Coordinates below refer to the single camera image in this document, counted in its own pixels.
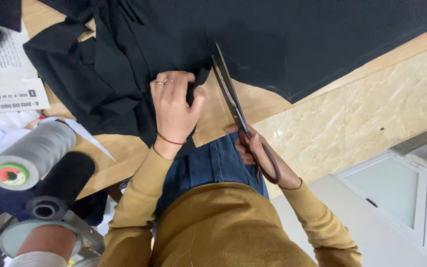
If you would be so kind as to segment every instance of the wooden table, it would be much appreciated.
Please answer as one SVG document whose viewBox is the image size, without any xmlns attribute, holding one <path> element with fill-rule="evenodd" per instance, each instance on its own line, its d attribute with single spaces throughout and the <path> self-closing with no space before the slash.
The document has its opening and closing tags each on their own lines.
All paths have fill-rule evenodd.
<svg viewBox="0 0 427 267">
<path fill-rule="evenodd" d="M 30 38 L 46 27 L 65 19 L 64 15 L 36 0 L 22 0 L 22 12 L 23 21 Z M 330 83 L 294 104 L 290 104 L 281 96 L 265 89 L 249 86 L 237 81 L 234 81 L 234 86 L 247 122 L 254 124 L 426 50 L 427 33 L 365 64 L 361 68 L 356 69 L 352 73 Z M 50 102 L 50 109 L 46 110 L 46 114 L 74 118 L 50 88 L 47 86 L 45 88 Z M 233 119 L 213 73 L 210 73 L 203 88 L 206 92 L 207 101 L 193 136 L 197 146 L 224 136 L 223 128 L 233 123 Z M 136 136 L 103 134 L 97 135 L 96 139 L 111 153 L 119 164 L 111 160 L 93 144 L 78 136 L 73 150 L 89 154 L 96 162 L 96 172 L 80 193 L 80 198 L 132 176 L 149 150 L 139 137 Z"/>
</svg>

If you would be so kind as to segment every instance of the blue jeans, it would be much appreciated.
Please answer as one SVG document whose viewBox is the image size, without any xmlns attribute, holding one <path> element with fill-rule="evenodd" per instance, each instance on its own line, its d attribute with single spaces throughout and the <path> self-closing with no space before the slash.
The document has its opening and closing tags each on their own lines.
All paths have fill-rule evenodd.
<svg viewBox="0 0 427 267">
<path fill-rule="evenodd" d="M 239 182 L 251 186 L 258 194 L 270 199 L 263 175 L 260 174 L 258 184 L 254 165 L 245 165 L 241 161 L 240 154 L 235 150 L 237 139 L 238 133 L 231 133 L 198 147 L 193 153 L 172 163 L 164 181 L 162 195 L 157 201 L 155 222 L 178 197 L 204 184 Z"/>
</svg>

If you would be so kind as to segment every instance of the newspaper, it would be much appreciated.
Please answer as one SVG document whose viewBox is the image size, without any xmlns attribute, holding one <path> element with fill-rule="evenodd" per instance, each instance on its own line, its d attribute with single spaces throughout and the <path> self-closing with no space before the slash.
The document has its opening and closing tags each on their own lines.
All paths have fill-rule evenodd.
<svg viewBox="0 0 427 267">
<path fill-rule="evenodd" d="M 44 84 L 22 48 L 29 40 L 24 23 L 20 33 L 0 29 L 5 36 L 0 44 L 0 112 L 49 108 Z"/>
</svg>

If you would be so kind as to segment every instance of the window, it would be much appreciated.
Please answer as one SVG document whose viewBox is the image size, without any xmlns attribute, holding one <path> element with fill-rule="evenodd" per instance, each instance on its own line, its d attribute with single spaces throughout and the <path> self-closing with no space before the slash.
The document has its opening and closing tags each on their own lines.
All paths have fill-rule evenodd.
<svg viewBox="0 0 427 267">
<path fill-rule="evenodd" d="M 427 254 L 427 169 L 382 153 L 335 177 Z"/>
</svg>

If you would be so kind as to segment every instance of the white window frame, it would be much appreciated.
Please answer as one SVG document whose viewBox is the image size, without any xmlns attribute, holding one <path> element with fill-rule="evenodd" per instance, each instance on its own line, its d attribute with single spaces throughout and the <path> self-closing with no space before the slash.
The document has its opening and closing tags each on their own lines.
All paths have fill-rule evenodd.
<svg viewBox="0 0 427 267">
<path fill-rule="evenodd" d="M 346 179 L 346 176 L 358 172 L 366 167 L 374 165 L 385 159 L 391 159 L 398 164 L 403 165 L 409 169 L 418 173 L 418 192 L 416 197 L 416 210 L 415 210 L 415 221 L 414 228 L 409 227 L 403 221 L 396 218 L 391 212 L 383 208 L 381 203 L 377 203 L 376 200 L 370 198 L 365 192 L 357 188 L 351 182 Z M 397 228 L 401 233 L 410 238 L 414 244 L 418 246 L 420 251 L 427 255 L 427 169 L 418 165 L 408 162 L 405 158 L 396 156 L 390 152 L 380 153 L 371 159 L 359 162 L 351 167 L 345 168 L 341 171 L 333 173 L 333 175 L 346 185 L 350 190 L 362 198 L 372 209 L 376 210 L 382 215 L 391 225 Z M 373 206 L 367 201 L 370 199 L 378 207 Z"/>
</svg>

